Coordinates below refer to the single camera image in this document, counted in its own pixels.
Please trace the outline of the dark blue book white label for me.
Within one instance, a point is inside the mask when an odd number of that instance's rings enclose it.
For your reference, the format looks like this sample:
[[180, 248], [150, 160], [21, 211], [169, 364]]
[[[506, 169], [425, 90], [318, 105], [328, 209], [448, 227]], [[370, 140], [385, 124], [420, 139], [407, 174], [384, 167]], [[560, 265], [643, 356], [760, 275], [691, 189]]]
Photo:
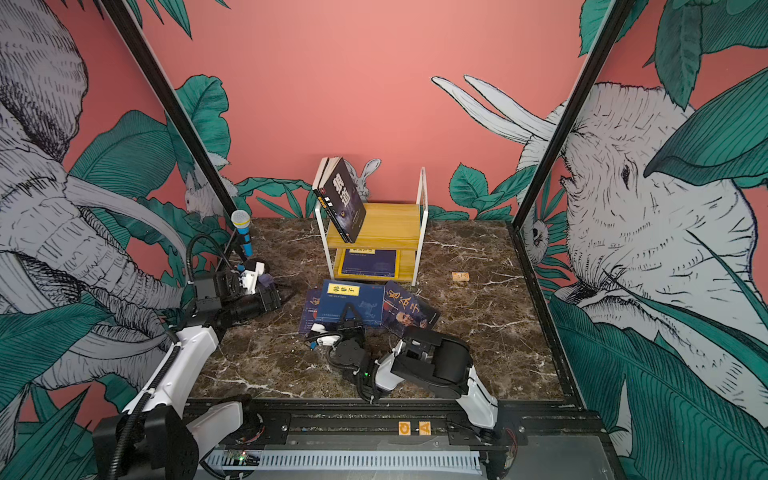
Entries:
[[379, 327], [382, 324], [384, 287], [382, 285], [325, 280], [321, 289], [316, 321], [337, 323], [349, 318], [343, 314], [351, 305], [365, 326]]

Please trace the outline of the black book white characters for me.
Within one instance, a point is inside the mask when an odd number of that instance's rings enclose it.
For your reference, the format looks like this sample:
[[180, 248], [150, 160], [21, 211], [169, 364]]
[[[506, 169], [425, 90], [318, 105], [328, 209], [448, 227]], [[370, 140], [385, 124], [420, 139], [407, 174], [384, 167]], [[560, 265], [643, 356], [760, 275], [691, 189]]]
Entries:
[[331, 179], [318, 199], [326, 215], [335, 225], [345, 243], [355, 243], [362, 228], [366, 210], [355, 181], [341, 157]]

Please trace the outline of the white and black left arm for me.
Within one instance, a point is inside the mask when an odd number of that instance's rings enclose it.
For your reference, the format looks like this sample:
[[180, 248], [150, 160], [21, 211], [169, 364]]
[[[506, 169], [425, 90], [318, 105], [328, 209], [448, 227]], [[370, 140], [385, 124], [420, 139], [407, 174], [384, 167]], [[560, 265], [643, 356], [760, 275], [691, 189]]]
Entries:
[[100, 479], [192, 479], [198, 465], [245, 423], [241, 400], [212, 406], [191, 422], [184, 409], [208, 358], [225, 333], [280, 309], [284, 298], [253, 256], [251, 232], [239, 227], [242, 263], [193, 276], [194, 299], [167, 334], [171, 348], [122, 411], [101, 421], [92, 441]]

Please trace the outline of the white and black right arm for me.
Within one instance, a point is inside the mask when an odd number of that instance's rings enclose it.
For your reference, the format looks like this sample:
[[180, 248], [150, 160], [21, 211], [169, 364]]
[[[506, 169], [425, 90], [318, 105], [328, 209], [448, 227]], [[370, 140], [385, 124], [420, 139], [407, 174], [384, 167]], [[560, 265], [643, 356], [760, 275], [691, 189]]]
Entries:
[[314, 341], [324, 349], [329, 366], [368, 403], [410, 382], [439, 399], [456, 401], [475, 432], [488, 433], [496, 427], [498, 401], [480, 380], [470, 347], [455, 336], [409, 325], [389, 354], [374, 359], [366, 348], [362, 318], [348, 303], [339, 324], [318, 332]]

